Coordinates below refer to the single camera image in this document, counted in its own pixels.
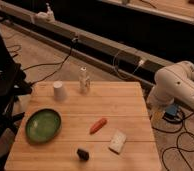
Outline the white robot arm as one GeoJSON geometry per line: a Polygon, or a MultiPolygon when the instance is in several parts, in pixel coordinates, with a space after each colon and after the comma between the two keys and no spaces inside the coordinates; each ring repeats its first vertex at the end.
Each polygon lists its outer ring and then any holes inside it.
{"type": "Polygon", "coordinates": [[[194,64],[181,61],[159,69],[154,75],[147,103],[167,107],[178,99],[194,110],[194,64]]]}

